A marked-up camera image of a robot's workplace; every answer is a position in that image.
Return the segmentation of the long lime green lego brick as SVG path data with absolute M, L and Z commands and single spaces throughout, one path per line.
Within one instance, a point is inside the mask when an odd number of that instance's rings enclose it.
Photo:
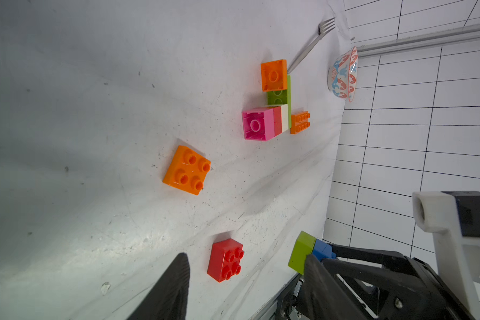
M 289 105 L 289 129 L 291 128 L 291 76 L 287 76 L 287 89 L 267 92 L 268 105 Z

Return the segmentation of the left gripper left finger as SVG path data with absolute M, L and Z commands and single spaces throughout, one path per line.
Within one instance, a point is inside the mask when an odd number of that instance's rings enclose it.
M 128 319 L 185 319 L 189 281 L 188 256 L 179 253 Z

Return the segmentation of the silver fork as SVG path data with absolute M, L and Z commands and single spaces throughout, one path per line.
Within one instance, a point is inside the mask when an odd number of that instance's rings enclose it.
M 311 41 L 301 52 L 298 56 L 294 59 L 292 64 L 288 67 L 287 73 L 290 74 L 312 51 L 312 49 L 331 31 L 335 29 L 335 18 L 332 17 L 328 20 L 322 21 L 318 25 L 318 32 L 317 37 Z

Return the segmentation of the cream white lego brick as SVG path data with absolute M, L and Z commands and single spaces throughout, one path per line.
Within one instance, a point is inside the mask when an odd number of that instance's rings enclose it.
M 285 132 L 289 129 L 289 105 L 281 106 L 281 131 Z

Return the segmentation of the magenta lego brick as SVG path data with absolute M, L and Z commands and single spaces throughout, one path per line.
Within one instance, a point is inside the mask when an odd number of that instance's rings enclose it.
M 269 141 L 275 137 L 273 108 L 258 107 L 243 111 L 242 122 L 246 140 Z

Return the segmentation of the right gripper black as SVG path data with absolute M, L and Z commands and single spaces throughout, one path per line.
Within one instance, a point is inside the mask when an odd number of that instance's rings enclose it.
M 322 260 L 322 278 L 377 280 L 367 306 L 379 319 L 473 319 L 471 312 L 425 262 L 396 251 L 330 244 L 335 259 Z

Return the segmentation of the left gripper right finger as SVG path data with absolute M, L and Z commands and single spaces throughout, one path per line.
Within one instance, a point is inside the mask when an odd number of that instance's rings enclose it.
M 309 319 L 366 319 L 359 304 L 351 300 L 314 255 L 305 259 L 299 312 Z

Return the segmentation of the long orange lego brick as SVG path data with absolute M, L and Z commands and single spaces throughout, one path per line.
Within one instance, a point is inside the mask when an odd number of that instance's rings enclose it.
M 308 111 L 304 111 L 291 116 L 291 128 L 290 133 L 296 135 L 310 127 L 309 118 L 311 114 Z

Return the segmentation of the blue lego brick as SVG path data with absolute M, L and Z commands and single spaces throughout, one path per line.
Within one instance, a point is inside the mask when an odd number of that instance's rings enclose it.
M 320 239 L 315 241 L 312 255 L 315 256 L 319 261 L 337 258 L 337 255 L 333 252 L 333 247 Z

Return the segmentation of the red lego brick left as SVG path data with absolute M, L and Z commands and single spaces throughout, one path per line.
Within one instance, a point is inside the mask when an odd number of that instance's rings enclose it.
M 240 274 L 244 254 L 243 245 L 234 239 L 214 243 L 207 274 L 219 283 L 230 280 Z

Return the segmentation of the small orange lego brick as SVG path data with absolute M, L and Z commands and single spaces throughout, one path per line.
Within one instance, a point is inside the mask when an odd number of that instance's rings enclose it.
M 180 145 L 163 179 L 166 185 L 199 195 L 211 170 L 211 162 L 194 150 Z
M 285 59 L 261 64 L 261 83 L 263 92 L 287 89 L 287 61 Z

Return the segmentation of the small lime green lego brick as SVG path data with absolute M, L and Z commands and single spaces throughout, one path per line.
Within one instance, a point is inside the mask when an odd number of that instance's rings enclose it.
M 316 240 L 309 233 L 302 231 L 295 241 L 288 266 L 300 275 L 304 275 L 306 257 L 312 254 Z

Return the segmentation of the patterned small bowl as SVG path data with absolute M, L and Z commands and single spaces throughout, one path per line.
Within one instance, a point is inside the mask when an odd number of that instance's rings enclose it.
M 357 86 L 358 50 L 353 47 L 350 51 L 339 56 L 329 68 L 327 75 L 328 89 L 338 98 L 352 102 Z

